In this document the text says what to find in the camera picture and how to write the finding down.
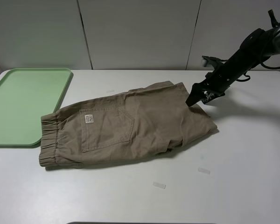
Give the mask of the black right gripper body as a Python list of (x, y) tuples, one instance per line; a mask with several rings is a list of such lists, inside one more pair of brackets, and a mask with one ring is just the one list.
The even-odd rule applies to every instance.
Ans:
[(268, 60), (273, 55), (273, 47), (269, 41), (273, 33), (273, 29), (264, 31), (258, 28), (253, 31), (227, 62), (206, 75), (204, 90), (222, 94), (244, 73)]

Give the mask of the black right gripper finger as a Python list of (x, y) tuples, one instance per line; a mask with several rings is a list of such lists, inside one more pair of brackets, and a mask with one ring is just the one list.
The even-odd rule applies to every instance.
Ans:
[(203, 98), (203, 99), (201, 100), (201, 102), (202, 102), (203, 104), (205, 104), (205, 105), (206, 105), (207, 103), (209, 103), (210, 101), (216, 99), (216, 98), (225, 96), (225, 93), (216, 94), (216, 93), (207, 92), (207, 91), (205, 91), (204, 94), (205, 94), (205, 98)]
[(187, 106), (193, 106), (199, 101), (206, 99), (203, 86), (200, 83), (195, 83), (192, 86), (191, 92), (186, 100)]

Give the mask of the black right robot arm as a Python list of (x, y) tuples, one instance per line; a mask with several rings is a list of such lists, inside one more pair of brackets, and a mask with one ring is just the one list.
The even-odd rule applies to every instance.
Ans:
[(202, 57), (204, 65), (210, 65), (214, 70), (207, 73), (202, 82), (193, 84), (186, 100), (187, 106), (193, 106), (199, 101), (206, 104), (223, 97), (234, 82), (249, 81), (251, 77), (247, 72), (258, 65), (269, 70), (280, 70), (280, 66), (264, 64), (271, 56), (280, 55), (280, 22), (277, 22), (272, 10), (268, 14), (272, 28), (267, 31), (260, 28), (254, 30), (228, 60)]

